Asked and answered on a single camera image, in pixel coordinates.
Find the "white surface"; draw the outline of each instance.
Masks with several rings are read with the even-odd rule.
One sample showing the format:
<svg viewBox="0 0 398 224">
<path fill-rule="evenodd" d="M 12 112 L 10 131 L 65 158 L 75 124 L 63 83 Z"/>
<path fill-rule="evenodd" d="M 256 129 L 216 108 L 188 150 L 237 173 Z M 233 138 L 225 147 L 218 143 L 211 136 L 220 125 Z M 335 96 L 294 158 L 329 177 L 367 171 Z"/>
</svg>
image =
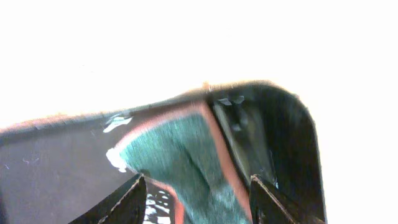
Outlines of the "white surface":
<svg viewBox="0 0 398 224">
<path fill-rule="evenodd" d="M 397 11 L 396 1 L 1 1 L 0 126 L 130 108 L 204 80 L 268 79 L 316 122 L 329 223 L 390 223 Z"/>
</svg>

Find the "white background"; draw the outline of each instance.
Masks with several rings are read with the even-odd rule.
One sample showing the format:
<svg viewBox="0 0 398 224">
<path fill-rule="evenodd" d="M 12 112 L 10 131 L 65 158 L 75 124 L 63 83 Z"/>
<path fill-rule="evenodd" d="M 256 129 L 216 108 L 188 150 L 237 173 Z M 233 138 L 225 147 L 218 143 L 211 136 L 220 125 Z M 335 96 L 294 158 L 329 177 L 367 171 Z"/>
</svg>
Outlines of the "white background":
<svg viewBox="0 0 398 224">
<path fill-rule="evenodd" d="M 0 127 L 266 79 L 318 131 L 329 223 L 396 211 L 396 1 L 0 1 Z"/>
</svg>

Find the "dark gray surface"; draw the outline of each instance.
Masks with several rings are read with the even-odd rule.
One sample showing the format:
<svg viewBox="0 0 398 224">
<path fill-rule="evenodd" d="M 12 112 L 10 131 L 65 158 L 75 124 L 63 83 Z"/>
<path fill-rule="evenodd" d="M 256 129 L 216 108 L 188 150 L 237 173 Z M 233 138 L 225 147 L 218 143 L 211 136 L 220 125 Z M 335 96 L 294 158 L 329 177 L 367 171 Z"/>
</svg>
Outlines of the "dark gray surface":
<svg viewBox="0 0 398 224">
<path fill-rule="evenodd" d="M 105 153 L 134 119 L 110 133 L 103 133 L 105 122 L 2 139 L 0 223 L 68 223 L 130 179 Z"/>
</svg>

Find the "microfiber cloth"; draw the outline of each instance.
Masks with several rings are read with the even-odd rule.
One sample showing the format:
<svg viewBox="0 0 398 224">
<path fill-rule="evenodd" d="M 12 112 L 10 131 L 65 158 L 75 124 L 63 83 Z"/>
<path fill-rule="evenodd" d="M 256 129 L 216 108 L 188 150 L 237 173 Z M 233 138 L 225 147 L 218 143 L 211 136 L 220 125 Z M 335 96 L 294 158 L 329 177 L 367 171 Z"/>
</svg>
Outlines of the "microfiber cloth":
<svg viewBox="0 0 398 224">
<path fill-rule="evenodd" d="M 183 205 L 184 223 L 251 222 L 248 193 L 206 103 L 152 118 L 112 150 L 131 170 L 145 170 L 173 188 Z"/>
</svg>

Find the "teal fabric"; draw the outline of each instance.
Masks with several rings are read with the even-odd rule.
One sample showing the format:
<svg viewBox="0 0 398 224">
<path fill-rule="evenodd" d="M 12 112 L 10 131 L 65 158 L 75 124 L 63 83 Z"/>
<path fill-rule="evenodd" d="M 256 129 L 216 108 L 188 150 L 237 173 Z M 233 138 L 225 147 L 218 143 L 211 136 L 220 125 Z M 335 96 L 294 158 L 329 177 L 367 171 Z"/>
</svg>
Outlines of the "teal fabric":
<svg viewBox="0 0 398 224">
<path fill-rule="evenodd" d="M 184 223 L 249 223 L 225 180 L 206 121 L 192 114 L 161 124 L 120 152 L 127 166 L 172 186 Z"/>
</svg>

